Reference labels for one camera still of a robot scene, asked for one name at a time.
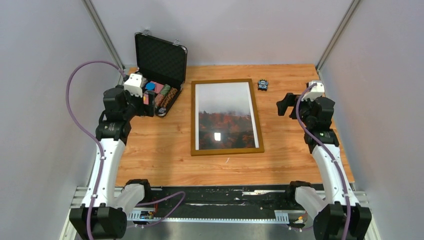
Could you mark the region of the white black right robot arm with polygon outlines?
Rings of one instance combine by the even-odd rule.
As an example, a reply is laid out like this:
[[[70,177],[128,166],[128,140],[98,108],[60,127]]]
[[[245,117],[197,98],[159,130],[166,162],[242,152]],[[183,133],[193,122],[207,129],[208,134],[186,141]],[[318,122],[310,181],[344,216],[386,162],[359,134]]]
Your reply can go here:
[[[305,181],[292,181],[285,195],[292,209],[303,207],[313,219],[317,240],[363,240],[372,221],[368,207],[361,206],[349,184],[341,161],[340,143],[331,128],[335,102],[319,96],[314,100],[300,94],[287,93],[276,103],[283,116],[292,107],[289,117],[304,130],[304,141],[318,165],[325,197],[320,197]]]

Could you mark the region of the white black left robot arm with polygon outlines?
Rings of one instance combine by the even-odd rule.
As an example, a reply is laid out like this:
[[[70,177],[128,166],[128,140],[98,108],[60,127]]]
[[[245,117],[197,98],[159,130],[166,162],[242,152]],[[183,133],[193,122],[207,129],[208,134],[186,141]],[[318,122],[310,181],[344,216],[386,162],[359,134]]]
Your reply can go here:
[[[118,168],[132,129],[130,121],[139,115],[143,100],[131,95],[123,85],[103,93],[104,110],[95,134],[96,158],[88,190],[81,204],[72,208],[69,221],[83,240],[121,239],[127,215],[139,204],[149,206],[153,193],[147,179],[130,179],[115,196]]]

